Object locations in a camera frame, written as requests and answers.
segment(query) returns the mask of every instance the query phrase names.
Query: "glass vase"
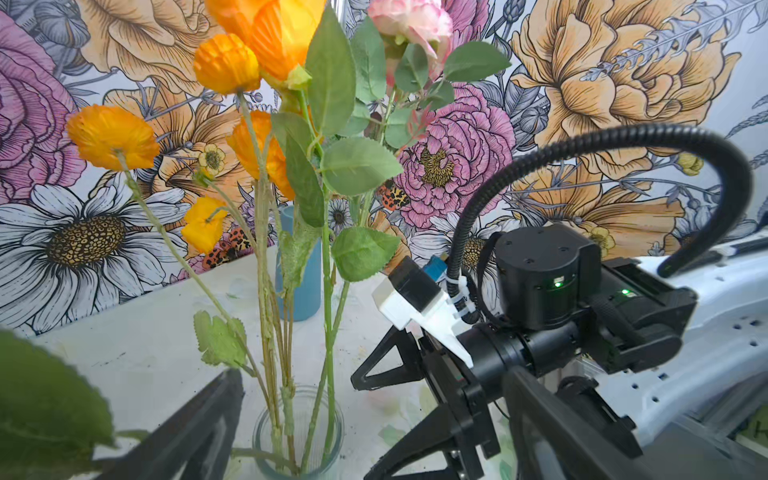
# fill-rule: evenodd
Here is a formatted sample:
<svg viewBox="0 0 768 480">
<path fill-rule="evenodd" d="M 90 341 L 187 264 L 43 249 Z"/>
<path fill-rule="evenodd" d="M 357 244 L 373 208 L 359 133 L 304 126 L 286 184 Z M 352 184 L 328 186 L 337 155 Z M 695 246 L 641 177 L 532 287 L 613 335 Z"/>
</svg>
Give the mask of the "glass vase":
<svg viewBox="0 0 768 480">
<path fill-rule="evenodd" d="M 306 434 L 310 427 L 312 409 L 315 404 L 317 387 L 296 386 L 296 395 L 293 397 L 293 425 L 294 445 L 296 446 L 296 461 L 301 463 L 306 443 Z M 283 411 L 283 400 L 280 400 L 280 411 Z M 286 469 L 277 471 L 274 463 L 258 458 L 256 460 L 257 478 L 265 480 L 289 480 L 301 478 L 302 480 L 341 480 L 341 466 L 339 453 L 344 440 L 344 418 L 342 417 L 339 403 L 336 402 L 336 417 L 334 419 L 333 446 L 328 458 L 323 462 L 323 448 L 326 442 L 328 429 L 328 393 L 323 392 L 320 401 L 320 411 L 317 416 L 315 435 L 312 438 L 312 451 L 307 462 L 306 473 L 295 476 Z M 253 448 L 264 452 L 272 452 L 272 422 L 270 413 L 265 408 L 259 416 L 259 421 L 253 431 Z M 288 447 L 285 435 L 283 435 L 283 454 L 287 457 Z"/>
</svg>

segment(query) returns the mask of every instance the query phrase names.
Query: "white tabletop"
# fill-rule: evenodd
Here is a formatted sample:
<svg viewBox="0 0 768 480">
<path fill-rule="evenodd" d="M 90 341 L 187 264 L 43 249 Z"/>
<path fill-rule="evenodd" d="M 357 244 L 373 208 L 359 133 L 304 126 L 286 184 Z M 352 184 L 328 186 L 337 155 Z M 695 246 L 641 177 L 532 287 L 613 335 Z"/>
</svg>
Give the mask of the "white tabletop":
<svg viewBox="0 0 768 480">
<path fill-rule="evenodd" d="M 270 248 L 271 258 L 274 258 L 274 250 Z M 255 257 L 248 256 L 205 273 L 203 279 L 230 314 L 243 320 L 250 350 L 259 362 L 256 268 Z M 391 326 L 376 310 L 371 298 L 371 292 L 383 278 L 377 274 L 353 284 L 336 338 L 336 401 L 341 405 L 346 424 L 341 451 L 344 475 L 341 478 L 362 478 L 373 463 L 435 405 L 423 381 L 375 392 L 357 392 L 349 381 Z M 336 287 L 335 299 L 338 301 L 340 286 Z M 215 313 L 198 286 L 193 281 L 184 281 L 54 330 L 34 341 L 75 366 L 101 390 L 110 402 L 117 430 L 151 431 L 223 370 L 221 366 L 212 367 L 200 361 L 192 315 L 203 308 Z M 314 317 L 296 323 L 293 335 L 295 382 L 316 386 L 325 355 L 322 308 Z M 243 383 L 246 396 L 234 445 L 250 447 L 253 428 L 265 404 L 255 380 L 243 376 Z M 502 425 L 495 407 L 491 411 L 502 454 L 484 461 L 485 478 L 514 478 L 516 462 L 508 430 Z M 101 453 L 103 456 L 115 455 L 107 449 L 99 450 L 97 455 Z M 445 465 L 440 455 L 434 455 L 430 460 L 433 461 L 410 465 L 402 472 Z M 231 462 L 227 479 L 258 478 L 255 471 L 253 460 Z"/>
</svg>

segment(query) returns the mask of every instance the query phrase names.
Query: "painted yellow flower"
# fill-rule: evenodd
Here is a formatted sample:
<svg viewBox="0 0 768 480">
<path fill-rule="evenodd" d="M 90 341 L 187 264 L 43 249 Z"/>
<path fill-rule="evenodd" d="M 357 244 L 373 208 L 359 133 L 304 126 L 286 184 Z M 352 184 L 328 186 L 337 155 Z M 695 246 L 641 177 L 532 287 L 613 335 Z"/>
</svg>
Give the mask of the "painted yellow flower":
<svg viewBox="0 0 768 480">
<path fill-rule="evenodd" d="M 683 15 L 690 0 L 539 0 L 512 36 L 511 46 L 528 74 L 516 85 L 544 86 L 551 102 L 547 127 L 536 134 L 542 147 L 555 141 L 619 125 L 674 122 L 698 125 L 730 78 L 740 54 L 723 55 L 718 33 L 702 46 L 694 39 L 684 50 L 639 66 L 627 60 L 607 74 L 585 79 L 591 68 L 610 64 L 646 35 L 668 28 L 667 18 Z M 618 179 L 650 168 L 647 152 L 675 150 L 632 147 L 581 157 L 591 173 Z"/>
<path fill-rule="evenodd" d="M 200 197 L 189 209 L 184 220 L 187 225 L 181 229 L 184 239 L 203 253 L 214 251 L 216 243 L 224 233 L 224 218 L 227 206 L 215 198 Z"/>
<path fill-rule="evenodd" d="M 684 215 L 679 200 L 667 204 L 667 198 L 637 201 L 640 194 L 623 187 L 603 192 L 600 184 L 585 187 L 550 188 L 558 178 L 559 166 L 547 167 L 512 184 L 512 200 L 524 204 L 546 222 L 562 222 L 592 239 L 603 258 L 648 255 L 654 243 L 673 253 L 680 244 L 671 235 L 675 218 Z M 559 183 L 575 185 L 595 182 L 601 174 L 592 174 L 583 163 L 565 165 Z M 650 189 L 650 182 L 636 184 Z"/>
<path fill-rule="evenodd" d="M 252 111 L 250 112 L 250 120 L 253 122 L 253 129 L 259 142 L 259 150 L 262 150 L 266 136 L 272 130 L 272 117 L 263 111 Z M 245 170 L 258 180 L 259 163 L 256 152 L 253 151 L 253 142 L 250 140 L 248 127 L 244 121 L 240 121 L 232 130 L 232 134 L 227 137 L 227 143 L 232 147 L 235 155 L 237 155 L 237 159 Z M 266 157 L 266 174 L 269 175 L 270 180 L 277 185 L 288 200 L 296 198 L 296 193 L 290 186 L 288 176 L 286 175 L 286 156 L 283 154 L 283 150 L 280 149 L 280 144 L 277 143 L 275 137 L 272 137 L 270 141 L 270 149 Z"/>
<path fill-rule="evenodd" d="M 235 34 L 216 35 L 197 48 L 194 72 L 204 87 L 222 95 L 261 86 L 259 62 L 253 50 Z"/>
<path fill-rule="evenodd" d="M 297 66 L 304 66 L 325 4 L 325 0 L 206 2 L 208 11 L 226 31 L 251 47 L 265 79 L 273 86 L 288 80 Z"/>
<path fill-rule="evenodd" d="M 143 119 L 118 107 L 91 105 L 67 122 L 70 139 L 80 156 L 96 167 L 123 170 L 118 155 L 127 168 L 150 168 L 160 153 L 152 127 Z"/>
</svg>

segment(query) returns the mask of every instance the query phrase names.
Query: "blue vase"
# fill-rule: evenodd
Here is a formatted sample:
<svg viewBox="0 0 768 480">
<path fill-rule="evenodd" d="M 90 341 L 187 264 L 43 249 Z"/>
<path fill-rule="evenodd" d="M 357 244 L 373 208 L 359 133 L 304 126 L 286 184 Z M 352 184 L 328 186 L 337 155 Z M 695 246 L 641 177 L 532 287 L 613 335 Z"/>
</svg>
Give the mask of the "blue vase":
<svg viewBox="0 0 768 480">
<path fill-rule="evenodd" d="M 283 230 L 293 234 L 293 206 L 285 207 L 280 211 L 280 224 Z M 320 310 L 320 242 L 315 243 L 315 248 L 306 262 L 304 278 L 296 290 L 293 291 L 293 321 L 301 322 L 310 318 Z M 275 272 L 275 290 L 283 289 L 283 271 L 280 269 L 280 252 L 277 252 L 277 268 Z M 280 308 L 280 318 L 285 318 L 283 313 L 283 299 L 277 297 L 277 305 Z"/>
</svg>

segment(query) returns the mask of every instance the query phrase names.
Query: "wall mural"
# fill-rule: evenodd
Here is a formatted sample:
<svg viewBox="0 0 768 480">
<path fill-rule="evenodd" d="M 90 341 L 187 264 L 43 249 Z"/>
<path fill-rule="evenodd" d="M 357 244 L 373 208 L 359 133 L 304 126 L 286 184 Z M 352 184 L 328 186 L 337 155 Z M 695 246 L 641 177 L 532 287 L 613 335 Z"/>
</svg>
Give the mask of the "wall mural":
<svg viewBox="0 0 768 480">
<path fill-rule="evenodd" d="M 367 0 L 348 0 L 351 35 Z M 429 114 L 424 137 L 399 159 L 405 172 L 379 188 L 372 226 L 398 236 L 396 256 L 447 253 L 458 212 L 485 180 L 528 151 L 600 128 L 649 121 L 703 124 L 751 157 L 756 194 L 728 239 L 768 210 L 768 0 L 443 0 L 453 45 L 486 40 L 512 63 Z M 195 48 L 221 28 L 201 0 L 0 0 L 0 326 L 39 335 L 187 277 L 131 200 L 123 174 L 86 165 L 67 139 L 67 117 L 112 104 L 149 121 L 161 144 L 137 170 L 147 202 L 202 273 L 252 253 L 250 177 L 225 136 L 233 98 L 202 88 Z M 266 83 L 248 94 L 280 105 Z M 377 115 L 380 105 L 369 109 Z M 248 225 L 231 219 L 214 252 L 177 235 L 202 191 L 204 167 Z M 605 258 L 665 255 L 708 221 L 720 197 L 713 171 L 665 149 L 605 151 L 549 166 L 488 205 L 465 255 L 473 271 L 495 231 L 562 222 Z M 346 199 L 328 215 L 351 224 Z M 276 235 L 270 237 L 276 241 Z M 492 268 L 486 302 L 498 307 Z"/>
</svg>

